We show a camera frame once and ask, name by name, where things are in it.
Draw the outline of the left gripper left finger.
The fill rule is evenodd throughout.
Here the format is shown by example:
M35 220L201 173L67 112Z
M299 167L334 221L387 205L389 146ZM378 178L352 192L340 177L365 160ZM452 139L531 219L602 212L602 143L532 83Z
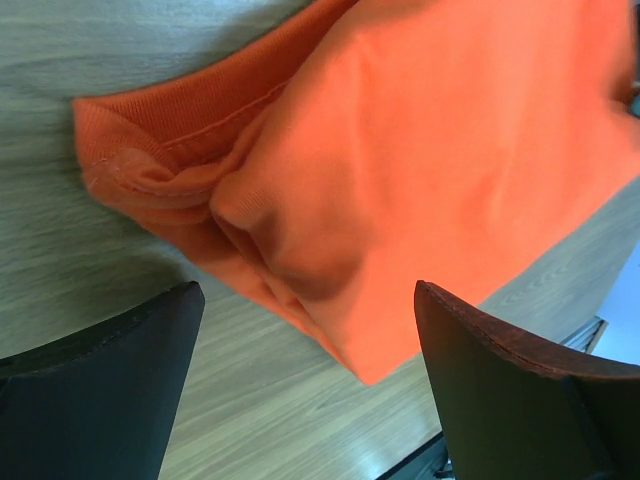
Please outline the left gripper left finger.
M2 478L158 478L204 306L181 283L2 359Z

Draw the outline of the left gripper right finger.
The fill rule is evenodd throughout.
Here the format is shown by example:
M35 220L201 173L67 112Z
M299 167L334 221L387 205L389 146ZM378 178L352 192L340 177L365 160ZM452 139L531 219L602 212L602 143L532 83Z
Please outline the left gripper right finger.
M635 479L639 369L419 282L415 316L458 479Z

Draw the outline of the orange t shirt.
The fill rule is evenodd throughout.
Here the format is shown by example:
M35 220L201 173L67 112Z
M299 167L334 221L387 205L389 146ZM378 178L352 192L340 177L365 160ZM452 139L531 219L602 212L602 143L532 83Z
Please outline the orange t shirt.
M419 280L478 304L639 174L628 1L315 1L73 103L88 192L372 385Z

